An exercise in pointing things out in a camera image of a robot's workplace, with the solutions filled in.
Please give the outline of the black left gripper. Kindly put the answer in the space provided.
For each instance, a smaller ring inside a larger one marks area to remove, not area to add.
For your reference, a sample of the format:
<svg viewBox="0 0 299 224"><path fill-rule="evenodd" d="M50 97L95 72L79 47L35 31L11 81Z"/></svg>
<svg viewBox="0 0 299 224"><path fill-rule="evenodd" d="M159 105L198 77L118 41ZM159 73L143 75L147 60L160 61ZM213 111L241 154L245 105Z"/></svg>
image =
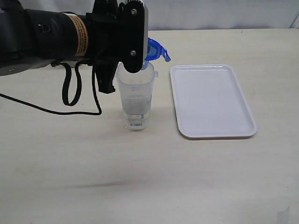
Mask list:
<svg viewBox="0 0 299 224"><path fill-rule="evenodd" d="M90 59L99 92L113 93L119 63L129 73L141 70L146 58L146 5L141 0L96 0L91 13Z"/></svg>

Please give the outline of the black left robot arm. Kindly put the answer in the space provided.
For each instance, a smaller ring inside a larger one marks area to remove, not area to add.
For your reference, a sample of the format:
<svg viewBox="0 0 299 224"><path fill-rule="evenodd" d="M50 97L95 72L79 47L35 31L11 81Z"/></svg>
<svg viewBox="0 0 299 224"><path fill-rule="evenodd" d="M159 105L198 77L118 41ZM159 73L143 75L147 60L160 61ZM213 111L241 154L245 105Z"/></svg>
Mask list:
<svg viewBox="0 0 299 224"><path fill-rule="evenodd" d="M93 66L99 91L113 93L118 63L131 73L147 55L148 9L141 0L97 0L85 15L24 9L0 3L0 74L12 75L62 62Z"/></svg>

